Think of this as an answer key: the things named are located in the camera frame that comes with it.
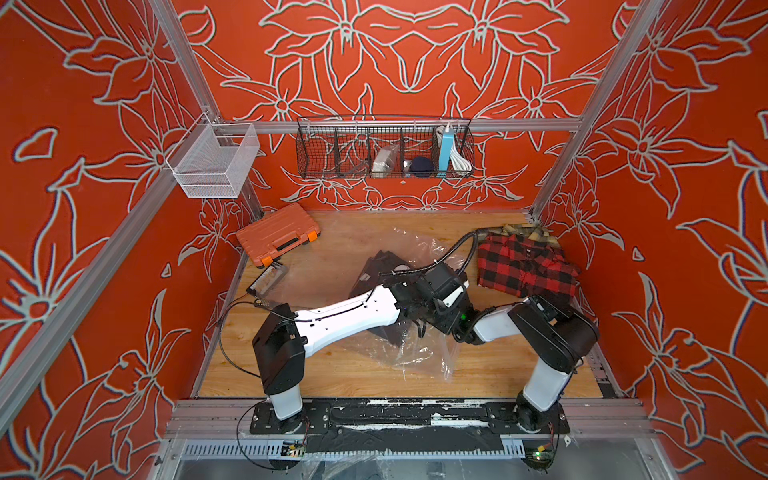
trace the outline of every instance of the navy round object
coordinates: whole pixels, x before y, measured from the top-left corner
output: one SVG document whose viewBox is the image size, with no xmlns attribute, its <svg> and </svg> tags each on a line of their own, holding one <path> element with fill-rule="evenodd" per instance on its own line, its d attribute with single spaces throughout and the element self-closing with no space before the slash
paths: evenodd
<svg viewBox="0 0 768 480">
<path fill-rule="evenodd" d="M 417 178 L 429 178 L 435 170 L 435 165 L 427 157 L 414 157 L 411 160 L 411 173 Z"/>
</svg>

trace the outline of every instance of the wooden board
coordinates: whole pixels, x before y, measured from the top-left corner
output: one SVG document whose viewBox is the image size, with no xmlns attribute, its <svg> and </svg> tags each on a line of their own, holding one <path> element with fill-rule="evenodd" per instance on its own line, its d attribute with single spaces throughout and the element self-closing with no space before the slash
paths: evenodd
<svg viewBox="0 0 768 480">
<path fill-rule="evenodd" d="M 281 259 L 290 268 L 289 276 L 275 287 L 278 300 L 292 306 L 325 306 L 347 298 L 366 260 L 379 249 L 394 245 L 417 251 L 419 245 L 394 228 L 417 236 L 434 237 L 450 247 L 464 233 L 478 227 L 504 223 L 525 223 L 522 214 L 478 213 L 368 213 L 312 212 L 322 230 L 321 237 L 296 248 Z M 458 252 L 466 254 L 471 242 Z M 237 295 L 245 294 L 262 270 L 252 263 L 240 281 Z M 475 308 L 504 305 L 518 298 L 477 285 L 477 262 L 467 269 L 468 289 Z M 250 305 L 232 309 L 223 329 L 222 341 L 227 355 L 239 366 L 258 372 L 251 339 L 267 312 Z M 354 337 L 346 341 L 355 342 Z M 385 366 L 340 343 L 306 360 L 301 392 L 304 396 L 376 396 L 376 397 L 515 397 L 535 366 L 537 355 L 521 336 L 473 346 L 461 344 L 450 381 L 414 369 Z M 582 366 L 565 390 L 566 396 L 601 397 L 600 389 L 588 366 Z M 259 379 L 232 367 L 217 348 L 200 388 L 200 396 L 263 396 Z"/>
</svg>

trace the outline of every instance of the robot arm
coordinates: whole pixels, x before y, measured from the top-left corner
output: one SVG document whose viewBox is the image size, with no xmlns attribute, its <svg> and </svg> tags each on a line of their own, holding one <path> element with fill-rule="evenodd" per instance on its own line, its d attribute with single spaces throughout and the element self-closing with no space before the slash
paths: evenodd
<svg viewBox="0 0 768 480">
<path fill-rule="evenodd" d="M 531 432 L 545 426 L 546 414 L 580 358 L 597 342 L 597 327 L 573 309 L 554 306 L 540 296 L 479 312 L 469 302 L 467 285 L 465 273 L 437 263 L 426 271 L 393 275 L 368 293 L 320 309 L 292 312 L 287 304 L 276 307 L 253 338 L 253 351 L 277 418 L 301 412 L 299 383 L 306 357 L 365 329 L 407 318 L 474 345 L 523 335 L 539 360 L 518 395 L 518 422 Z"/>
</svg>

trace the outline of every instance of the orange tool case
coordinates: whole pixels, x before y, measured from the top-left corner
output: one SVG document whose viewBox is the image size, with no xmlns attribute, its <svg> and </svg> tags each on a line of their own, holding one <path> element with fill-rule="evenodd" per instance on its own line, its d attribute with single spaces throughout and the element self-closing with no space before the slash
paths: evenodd
<svg viewBox="0 0 768 480">
<path fill-rule="evenodd" d="M 253 264 L 269 266 L 280 255 L 317 240 L 320 227 L 299 204 L 291 204 L 241 228 L 237 239 Z"/>
</svg>

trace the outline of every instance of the red wallpaper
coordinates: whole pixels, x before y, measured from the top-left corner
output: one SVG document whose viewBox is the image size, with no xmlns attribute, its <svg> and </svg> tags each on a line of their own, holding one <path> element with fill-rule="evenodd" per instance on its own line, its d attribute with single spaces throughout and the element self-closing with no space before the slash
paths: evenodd
<svg viewBox="0 0 768 480">
<path fill-rule="evenodd" d="M 684 478 L 768 476 L 768 6 L 673 0 L 549 205 Z"/>
<path fill-rule="evenodd" d="M 143 478 L 190 395 L 250 222 L 180 188 L 126 258 L 0 442 L 0 476 Z"/>
<path fill-rule="evenodd" d="M 199 115 L 146 0 L 0 8 L 0 374 Z"/>
<path fill-rule="evenodd" d="M 145 0 L 4 2 L 0 45 L 4 372 L 200 112 Z M 174 190 L 0 439 L 0 477 L 146 475 L 249 222 Z"/>
<path fill-rule="evenodd" d="M 224 117 L 291 121 L 371 112 L 575 118 L 637 2 L 174 4 Z M 321 181 L 296 175 L 292 136 L 271 134 L 251 180 L 272 208 L 517 209 L 532 204 L 566 139 L 481 135 L 467 179 Z"/>
</svg>

